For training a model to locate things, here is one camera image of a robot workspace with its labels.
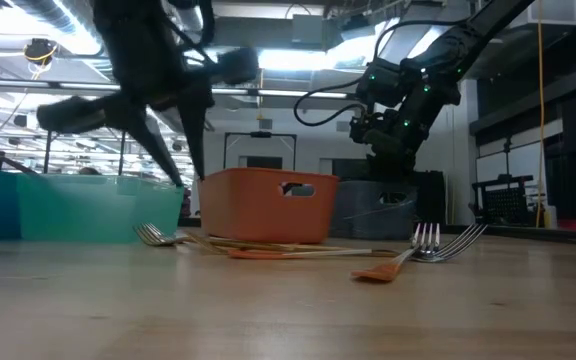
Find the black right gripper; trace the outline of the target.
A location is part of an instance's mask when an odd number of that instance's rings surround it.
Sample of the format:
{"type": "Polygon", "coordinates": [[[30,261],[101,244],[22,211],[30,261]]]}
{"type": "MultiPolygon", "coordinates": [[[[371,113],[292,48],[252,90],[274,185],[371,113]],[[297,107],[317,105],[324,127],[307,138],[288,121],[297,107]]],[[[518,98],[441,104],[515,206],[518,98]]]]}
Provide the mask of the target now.
{"type": "Polygon", "coordinates": [[[350,123],[350,138],[368,145],[367,177],[372,180],[407,180],[416,165],[416,154],[429,137],[432,115],[374,106],[360,106],[350,123]]]}

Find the grey ceiling unit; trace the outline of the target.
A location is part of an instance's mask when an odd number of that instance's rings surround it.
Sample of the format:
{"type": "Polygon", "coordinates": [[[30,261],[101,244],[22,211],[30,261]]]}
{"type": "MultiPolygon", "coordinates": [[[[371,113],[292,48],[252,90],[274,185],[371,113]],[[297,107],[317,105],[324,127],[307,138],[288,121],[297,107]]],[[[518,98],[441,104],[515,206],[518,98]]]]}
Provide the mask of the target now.
{"type": "Polygon", "coordinates": [[[299,49],[320,49],[324,39],[324,20],[318,15],[292,16],[291,46],[299,49]]]}

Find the grey translucent plastic bin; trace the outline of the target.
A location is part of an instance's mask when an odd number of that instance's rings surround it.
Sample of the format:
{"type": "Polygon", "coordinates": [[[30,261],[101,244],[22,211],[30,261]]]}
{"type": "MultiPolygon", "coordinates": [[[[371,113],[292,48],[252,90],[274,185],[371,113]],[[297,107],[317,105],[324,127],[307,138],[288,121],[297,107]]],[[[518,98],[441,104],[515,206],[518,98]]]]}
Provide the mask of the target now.
{"type": "Polygon", "coordinates": [[[360,240],[407,240],[413,231],[416,203],[417,189],[406,184],[341,182],[329,234],[360,240]]]}

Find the black yellow ceiling device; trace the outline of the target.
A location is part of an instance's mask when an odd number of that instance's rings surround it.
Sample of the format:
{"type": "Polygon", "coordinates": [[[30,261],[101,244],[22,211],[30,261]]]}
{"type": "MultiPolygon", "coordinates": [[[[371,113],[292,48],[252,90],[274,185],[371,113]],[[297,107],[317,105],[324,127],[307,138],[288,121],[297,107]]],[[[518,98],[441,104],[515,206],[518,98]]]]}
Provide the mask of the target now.
{"type": "Polygon", "coordinates": [[[32,38],[23,49],[23,55],[30,63],[38,66],[47,66],[53,60],[58,44],[45,38],[32,38]]]}

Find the black frame stand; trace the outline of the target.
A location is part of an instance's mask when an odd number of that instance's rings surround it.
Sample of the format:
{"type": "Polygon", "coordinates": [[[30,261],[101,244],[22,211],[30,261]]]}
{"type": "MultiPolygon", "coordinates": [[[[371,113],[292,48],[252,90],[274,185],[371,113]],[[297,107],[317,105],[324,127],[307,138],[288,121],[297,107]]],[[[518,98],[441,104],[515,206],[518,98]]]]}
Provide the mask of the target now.
{"type": "Polygon", "coordinates": [[[252,131],[252,132],[225,132],[224,133],[224,140],[223,140],[223,151],[222,151],[222,168],[225,169],[227,165],[227,151],[228,151],[228,138],[230,136],[248,136],[250,138],[272,138],[272,137],[289,137],[293,140],[293,147],[292,147],[292,170],[296,171],[296,160],[297,160],[297,142],[298,136],[296,134],[284,134],[284,133],[272,133],[269,131],[252,131]]]}
{"type": "Polygon", "coordinates": [[[117,175],[125,145],[121,137],[55,134],[46,145],[47,172],[78,174],[81,168],[92,167],[101,175],[117,175]]]}

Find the long ceiling light bar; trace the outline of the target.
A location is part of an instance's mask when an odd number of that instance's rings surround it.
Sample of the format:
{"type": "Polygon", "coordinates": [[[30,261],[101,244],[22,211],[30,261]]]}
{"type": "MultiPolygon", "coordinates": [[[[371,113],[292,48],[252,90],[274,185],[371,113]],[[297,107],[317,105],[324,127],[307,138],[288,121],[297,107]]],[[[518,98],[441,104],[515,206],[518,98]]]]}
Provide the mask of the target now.
{"type": "MultiPolygon", "coordinates": [[[[77,83],[77,82],[57,82],[41,80],[7,80],[0,79],[1,92],[30,92],[42,94],[57,93],[86,93],[101,95],[120,90],[116,84],[106,83],[77,83]]],[[[292,90],[272,90],[253,88],[213,88],[214,95],[226,96],[255,96],[255,97],[285,97],[298,98],[305,95],[304,91],[292,90]]]]}

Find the orange plastic bin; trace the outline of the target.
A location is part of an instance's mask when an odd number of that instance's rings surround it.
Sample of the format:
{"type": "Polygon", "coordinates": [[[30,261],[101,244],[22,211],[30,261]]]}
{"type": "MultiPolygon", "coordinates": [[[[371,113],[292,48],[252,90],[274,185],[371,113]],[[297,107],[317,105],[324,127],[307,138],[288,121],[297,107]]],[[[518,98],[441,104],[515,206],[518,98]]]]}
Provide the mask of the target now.
{"type": "Polygon", "coordinates": [[[202,230],[260,243],[319,244],[328,237],[339,178],[264,168],[229,168],[199,186],[202,230]]]}

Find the teal translucent plastic bin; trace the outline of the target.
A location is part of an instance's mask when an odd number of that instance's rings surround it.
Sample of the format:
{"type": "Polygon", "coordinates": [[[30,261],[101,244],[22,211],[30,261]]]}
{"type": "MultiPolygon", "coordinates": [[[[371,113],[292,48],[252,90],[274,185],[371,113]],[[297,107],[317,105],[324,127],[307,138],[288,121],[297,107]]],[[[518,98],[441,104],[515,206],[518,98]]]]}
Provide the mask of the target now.
{"type": "Polygon", "coordinates": [[[177,228],[184,192],[126,176],[19,174],[22,238],[52,243],[132,244],[146,223],[177,228]]]}

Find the black pegboard cart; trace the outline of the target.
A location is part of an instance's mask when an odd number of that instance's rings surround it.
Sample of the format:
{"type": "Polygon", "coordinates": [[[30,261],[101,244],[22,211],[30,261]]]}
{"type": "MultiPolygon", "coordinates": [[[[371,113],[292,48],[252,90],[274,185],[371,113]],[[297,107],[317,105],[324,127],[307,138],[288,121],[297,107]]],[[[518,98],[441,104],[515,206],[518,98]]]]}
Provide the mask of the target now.
{"type": "Polygon", "coordinates": [[[526,183],[532,180],[532,175],[500,174],[495,180],[473,183],[475,200],[470,208],[476,220],[489,225],[527,225],[526,183]]]}

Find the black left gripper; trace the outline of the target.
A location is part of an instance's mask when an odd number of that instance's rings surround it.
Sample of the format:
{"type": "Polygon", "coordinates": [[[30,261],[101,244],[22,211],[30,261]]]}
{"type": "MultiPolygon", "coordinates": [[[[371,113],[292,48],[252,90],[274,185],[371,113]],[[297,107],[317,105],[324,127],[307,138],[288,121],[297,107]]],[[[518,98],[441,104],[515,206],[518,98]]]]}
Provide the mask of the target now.
{"type": "Polygon", "coordinates": [[[49,131],[83,133],[108,126],[125,130],[152,157],[177,187],[183,185],[179,171],[163,140],[158,122],[146,109],[178,110],[191,161],[200,180],[205,178],[204,129],[206,113],[214,105],[212,86],[238,85],[256,78],[257,52],[239,48],[218,57],[215,63],[187,67],[174,60],[166,67],[131,70],[119,81],[120,90],[95,100],[72,96],[41,105],[39,125],[49,131]]]}

